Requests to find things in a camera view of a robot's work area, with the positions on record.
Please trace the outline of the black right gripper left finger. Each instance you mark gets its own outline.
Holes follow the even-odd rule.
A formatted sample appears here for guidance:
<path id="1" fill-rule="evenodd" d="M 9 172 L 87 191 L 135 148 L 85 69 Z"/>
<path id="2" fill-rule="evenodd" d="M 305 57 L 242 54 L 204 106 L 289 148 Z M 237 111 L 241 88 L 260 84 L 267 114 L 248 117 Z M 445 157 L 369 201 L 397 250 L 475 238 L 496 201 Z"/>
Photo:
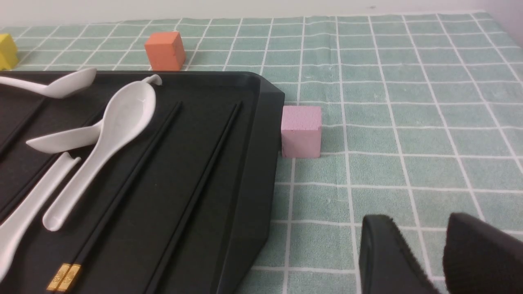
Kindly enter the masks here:
<path id="1" fill-rule="evenodd" d="M 390 216 L 365 215 L 359 253 L 363 294 L 438 294 Z"/>

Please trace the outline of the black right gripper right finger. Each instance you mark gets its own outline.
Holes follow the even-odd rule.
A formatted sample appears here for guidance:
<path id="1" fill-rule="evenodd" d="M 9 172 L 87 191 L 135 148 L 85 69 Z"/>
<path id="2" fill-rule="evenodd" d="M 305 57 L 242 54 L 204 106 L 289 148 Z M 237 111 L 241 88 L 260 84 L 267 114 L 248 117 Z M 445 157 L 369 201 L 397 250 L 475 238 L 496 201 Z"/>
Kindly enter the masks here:
<path id="1" fill-rule="evenodd" d="M 443 273 L 451 294 L 521 294 L 521 240 L 466 213 L 450 214 Z"/>

